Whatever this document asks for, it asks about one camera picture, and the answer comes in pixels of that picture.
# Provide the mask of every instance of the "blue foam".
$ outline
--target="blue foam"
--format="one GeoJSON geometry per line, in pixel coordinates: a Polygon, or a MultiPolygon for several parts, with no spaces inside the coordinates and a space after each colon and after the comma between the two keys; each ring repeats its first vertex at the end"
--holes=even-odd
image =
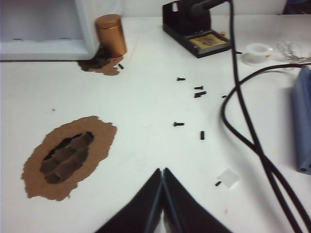
{"type": "Polygon", "coordinates": [[[298,171],[311,175],[311,70],[300,71],[292,100],[298,171]]]}

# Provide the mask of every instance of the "copper canister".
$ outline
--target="copper canister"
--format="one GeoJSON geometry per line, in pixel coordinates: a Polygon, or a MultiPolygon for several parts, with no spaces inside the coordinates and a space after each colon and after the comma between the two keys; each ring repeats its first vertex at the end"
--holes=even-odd
{"type": "Polygon", "coordinates": [[[95,21],[101,43],[111,51],[111,57],[126,53],[121,17],[116,14],[101,16],[95,21]]]}

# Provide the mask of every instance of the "black cable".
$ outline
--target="black cable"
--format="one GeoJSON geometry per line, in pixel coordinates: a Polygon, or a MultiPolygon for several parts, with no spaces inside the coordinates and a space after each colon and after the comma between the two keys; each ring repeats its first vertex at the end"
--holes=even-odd
{"type": "MultiPolygon", "coordinates": [[[[267,70],[271,70],[271,69],[276,69],[276,68],[288,68],[288,67],[297,67],[297,68],[303,68],[306,65],[311,65],[311,63],[307,63],[307,64],[285,64],[285,65],[276,65],[276,66],[271,66],[271,67],[265,67],[262,68],[252,74],[250,74],[249,76],[247,76],[246,78],[244,78],[243,80],[240,81],[240,85],[243,84],[244,82],[250,80],[251,78],[256,77],[259,74],[262,74],[263,72],[267,71],[267,70]]],[[[221,107],[221,117],[222,120],[224,122],[224,124],[227,126],[227,128],[238,138],[240,139],[244,144],[246,144],[251,150],[253,150],[255,153],[256,152],[256,148],[254,146],[253,143],[251,143],[247,138],[245,138],[242,134],[240,134],[226,119],[225,116],[225,108],[227,106],[227,103],[229,102],[230,98],[232,97],[232,95],[235,93],[236,88],[234,87],[230,93],[227,95],[227,98],[224,100],[222,107],[221,107]]],[[[295,192],[293,191],[293,189],[291,188],[291,186],[287,183],[286,179],[283,177],[283,175],[279,172],[279,170],[275,167],[275,165],[265,156],[265,160],[267,161],[267,163],[270,166],[270,169],[272,170],[272,172],[276,175],[276,177],[279,179],[279,181],[281,182],[281,184],[283,185],[284,189],[286,190],[286,192],[288,193],[289,197],[291,198],[293,204],[295,205],[297,211],[299,212],[301,218],[303,219],[307,229],[309,232],[311,232],[311,220],[306,212],[306,210],[304,209],[304,207],[302,206],[301,202],[299,201],[298,197],[296,196],[295,192]]]]}
{"type": "Polygon", "coordinates": [[[264,155],[263,149],[261,147],[260,141],[257,137],[256,131],[254,129],[253,123],[251,121],[251,118],[249,116],[249,113],[247,111],[243,96],[242,96],[242,91],[241,91],[241,87],[240,87],[240,81],[239,81],[239,77],[238,77],[238,67],[237,67],[237,58],[236,58],[236,49],[235,49],[235,37],[234,37],[234,29],[233,29],[233,15],[234,15],[234,8],[233,8],[233,3],[232,0],[229,0],[229,5],[230,5],[230,39],[231,39],[231,52],[232,52],[232,60],[233,60],[233,73],[234,73],[234,81],[235,81],[235,85],[236,85],[236,91],[238,94],[238,98],[239,98],[239,102],[244,114],[244,118],[246,120],[248,129],[252,135],[253,141],[254,141],[254,149],[256,150],[256,153],[258,154],[262,166],[265,170],[265,173],[267,175],[267,178],[271,184],[271,187],[288,219],[288,221],[290,222],[294,232],[296,233],[302,233],[295,217],[293,216],[290,208],[288,207],[276,181],[275,178],[270,170],[270,166],[269,163],[267,162],[267,159],[264,155]]]}

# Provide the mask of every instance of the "screw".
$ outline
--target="screw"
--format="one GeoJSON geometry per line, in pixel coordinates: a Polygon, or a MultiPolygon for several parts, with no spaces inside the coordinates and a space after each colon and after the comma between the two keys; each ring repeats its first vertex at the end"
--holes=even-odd
{"type": "Polygon", "coordinates": [[[201,132],[200,132],[200,139],[201,139],[201,140],[204,140],[204,139],[205,139],[205,133],[204,133],[204,131],[201,131],[201,132]]]}
{"type": "Polygon", "coordinates": [[[215,184],[215,186],[218,186],[218,185],[220,185],[222,182],[221,181],[218,181],[216,184],[215,184]]]}
{"type": "Polygon", "coordinates": [[[201,91],[201,92],[195,93],[194,97],[198,98],[198,97],[201,97],[201,95],[205,95],[205,94],[206,94],[206,91],[201,91]]]}
{"type": "Polygon", "coordinates": [[[174,122],[174,127],[176,126],[179,126],[179,125],[184,125],[185,123],[177,123],[177,122],[174,122]]]}
{"type": "Polygon", "coordinates": [[[196,86],[194,89],[195,90],[203,90],[203,86],[196,86]]]}

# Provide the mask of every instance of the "white table surface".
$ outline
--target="white table surface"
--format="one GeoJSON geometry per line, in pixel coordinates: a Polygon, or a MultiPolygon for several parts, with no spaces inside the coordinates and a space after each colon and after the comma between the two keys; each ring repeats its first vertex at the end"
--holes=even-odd
{"type": "MultiPolygon", "coordinates": [[[[254,42],[276,49],[277,41],[288,40],[310,54],[311,16],[235,19],[238,51],[254,42]]],[[[233,86],[230,51],[197,59],[162,31],[159,17],[124,18],[123,28],[128,53],[118,76],[83,72],[76,62],[1,63],[1,232],[94,232],[158,167],[168,167],[235,233],[292,232],[259,159],[220,120],[221,96],[233,86]],[[207,95],[195,99],[199,85],[207,95]],[[54,128],[87,116],[118,128],[109,156],[70,198],[27,198],[20,177],[35,147],[54,128]],[[185,126],[173,127],[174,121],[185,126]],[[215,187],[227,168],[239,183],[215,187]]],[[[212,28],[228,32],[228,17],[213,17],[212,28]]],[[[265,65],[282,64],[279,58],[275,50],[265,65]]],[[[240,78],[258,68],[239,59],[240,78]]],[[[264,74],[245,84],[243,93],[264,151],[311,215],[311,176],[295,165],[290,90],[298,71],[264,74]]],[[[227,112],[248,135],[235,98],[227,112]]],[[[162,223],[157,232],[165,232],[162,223]]]]}

